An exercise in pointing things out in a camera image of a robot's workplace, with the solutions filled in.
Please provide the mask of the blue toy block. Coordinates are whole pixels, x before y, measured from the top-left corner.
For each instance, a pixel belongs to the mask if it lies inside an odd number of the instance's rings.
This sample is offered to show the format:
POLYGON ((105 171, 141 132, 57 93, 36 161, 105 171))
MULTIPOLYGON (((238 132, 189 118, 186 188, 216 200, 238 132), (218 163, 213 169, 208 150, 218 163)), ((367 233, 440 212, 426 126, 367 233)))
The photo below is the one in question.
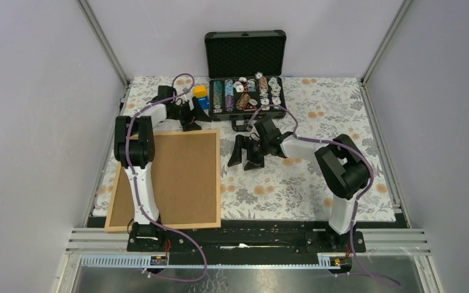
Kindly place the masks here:
POLYGON ((198 103, 199 103, 200 107, 203 110, 208 110, 209 109, 209 98, 207 96, 197 98, 197 100, 198 100, 198 103))

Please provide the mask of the yellow toy block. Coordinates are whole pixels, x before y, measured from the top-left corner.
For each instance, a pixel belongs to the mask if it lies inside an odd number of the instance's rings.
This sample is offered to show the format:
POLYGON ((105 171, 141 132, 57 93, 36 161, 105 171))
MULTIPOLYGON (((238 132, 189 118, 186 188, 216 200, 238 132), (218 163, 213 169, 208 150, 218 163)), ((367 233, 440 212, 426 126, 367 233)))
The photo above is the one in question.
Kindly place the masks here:
POLYGON ((208 88, 205 85, 197 85, 193 88, 193 95, 196 98, 204 98, 208 96, 208 88))

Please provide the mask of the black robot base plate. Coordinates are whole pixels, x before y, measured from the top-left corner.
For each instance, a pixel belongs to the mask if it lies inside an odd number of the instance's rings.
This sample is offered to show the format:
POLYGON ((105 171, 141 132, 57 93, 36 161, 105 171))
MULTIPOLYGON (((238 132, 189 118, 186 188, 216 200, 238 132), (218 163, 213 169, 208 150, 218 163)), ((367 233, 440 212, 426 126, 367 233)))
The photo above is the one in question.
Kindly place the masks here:
POLYGON ((407 229, 402 217, 395 222, 357 223, 353 236, 336 236, 327 232, 327 222, 269 222, 224 220, 221 228, 186 230, 185 236, 160 232, 156 239, 142 238, 133 233, 120 241, 127 252, 159 253, 174 266, 198 265, 295 265, 314 264, 317 254, 337 256, 371 251, 364 231, 401 232, 407 229))

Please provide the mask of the floral patterned table cloth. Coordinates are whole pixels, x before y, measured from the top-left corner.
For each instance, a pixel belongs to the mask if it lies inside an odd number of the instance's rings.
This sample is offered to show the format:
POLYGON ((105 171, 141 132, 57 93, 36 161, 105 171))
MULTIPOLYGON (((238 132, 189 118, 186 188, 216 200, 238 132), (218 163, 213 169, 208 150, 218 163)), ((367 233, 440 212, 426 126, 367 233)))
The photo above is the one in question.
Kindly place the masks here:
MULTIPOLYGON (((372 188, 358 202, 360 222, 395 220, 391 193, 379 158, 369 118, 356 78, 283 79, 291 117, 275 121, 281 132, 296 130, 302 137, 333 139, 348 135, 374 170, 372 188)), ((227 167, 235 132, 227 121, 207 123, 220 131, 220 192, 224 219, 327 220, 333 195, 317 163, 299 158, 265 158, 259 170, 227 167)))

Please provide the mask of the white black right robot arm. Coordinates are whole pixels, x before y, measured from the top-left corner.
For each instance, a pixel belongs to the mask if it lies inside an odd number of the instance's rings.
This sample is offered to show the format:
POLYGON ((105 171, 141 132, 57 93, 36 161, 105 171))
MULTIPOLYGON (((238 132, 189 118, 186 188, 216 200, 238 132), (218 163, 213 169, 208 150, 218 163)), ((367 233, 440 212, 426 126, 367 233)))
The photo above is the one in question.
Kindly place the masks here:
POLYGON ((353 140, 345 134, 333 140, 300 137, 292 131, 281 132, 272 120, 265 118, 257 121, 248 135, 236 135, 227 165, 232 167, 246 160, 245 171, 259 169, 264 167, 264 158, 268 155, 319 165, 333 193, 330 231, 325 241, 333 251, 347 247, 349 235, 355 230, 357 202, 374 179, 373 168, 353 140))

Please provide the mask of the black poker chip case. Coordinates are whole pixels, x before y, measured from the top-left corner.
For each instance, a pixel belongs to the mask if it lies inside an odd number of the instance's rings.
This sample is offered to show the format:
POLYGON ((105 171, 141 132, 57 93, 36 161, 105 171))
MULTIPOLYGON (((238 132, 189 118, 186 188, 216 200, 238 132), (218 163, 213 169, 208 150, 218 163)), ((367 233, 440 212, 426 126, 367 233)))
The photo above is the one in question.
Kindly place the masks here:
POLYGON ((286 115, 281 77, 286 33, 208 32, 204 42, 209 76, 209 116, 243 131, 243 121, 286 115))

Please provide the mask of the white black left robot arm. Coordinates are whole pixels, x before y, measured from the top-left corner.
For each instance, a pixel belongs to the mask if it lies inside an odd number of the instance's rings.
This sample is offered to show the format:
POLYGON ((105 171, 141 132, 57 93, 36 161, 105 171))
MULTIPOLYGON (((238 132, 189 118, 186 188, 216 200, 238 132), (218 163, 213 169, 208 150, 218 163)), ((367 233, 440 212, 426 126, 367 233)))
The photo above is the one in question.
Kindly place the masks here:
POLYGON ((151 178, 156 154, 153 128, 163 121, 180 122, 184 132, 201 131, 198 122, 211 119, 196 97, 189 99, 190 88, 181 93, 169 85, 160 85, 158 94, 132 116, 119 115, 115 119, 114 156, 125 170, 134 202, 134 224, 143 233, 142 243, 151 251, 159 250, 165 242, 165 231, 182 232, 160 223, 151 178))

